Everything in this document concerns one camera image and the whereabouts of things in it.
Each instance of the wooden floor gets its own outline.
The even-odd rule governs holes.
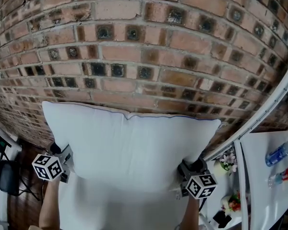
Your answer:
[[[24,182],[32,185],[31,190],[41,198],[41,190],[43,181],[40,180],[31,165],[37,154],[42,153],[34,145],[28,142],[21,142],[23,150],[17,158],[25,169],[22,169],[21,175]],[[21,189],[25,189],[23,184],[20,184]],[[8,222],[9,230],[28,230],[30,225],[38,226],[39,212],[42,206],[42,201],[37,201],[30,193],[23,193],[18,197],[8,196]]]

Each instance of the brick wall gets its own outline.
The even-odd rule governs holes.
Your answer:
[[[209,151],[287,67],[288,0],[0,0],[0,125],[40,146],[41,102],[75,101],[220,118]]]

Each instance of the chair leg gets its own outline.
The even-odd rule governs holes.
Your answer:
[[[23,179],[20,177],[21,182],[24,184],[24,186],[27,188],[30,194],[33,195],[34,198],[37,199],[37,201],[40,201],[40,199],[32,192],[32,190],[27,186],[27,184],[23,181]]]

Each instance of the pillow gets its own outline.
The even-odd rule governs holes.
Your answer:
[[[78,176],[137,192],[168,190],[177,166],[196,161],[221,123],[79,103],[42,105],[56,144],[70,145]]]

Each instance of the black object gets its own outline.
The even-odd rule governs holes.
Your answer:
[[[61,148],[58,147],[58,145],[54,142],[51,146],[50,146],[50,151],[52,152],[52,154],[60,154],[61,153]]]
[[[0,190],[12,196],[19,196],[22,193],[27,192],[32,194],[37,201],[40,201],[20,176],[20,164],[16,161],[9,160],[4,149],[1,147],[0,153],[2,153],[6,158],[6,160],[0,161]],[[19,189],[19,181],[24,184],[27,190]]]
[[[218,228],[224,228],[231,221],[231,217],[225,216],[224,211],[219,211],[213,217],[213,220],[215,220],[219,224]]]

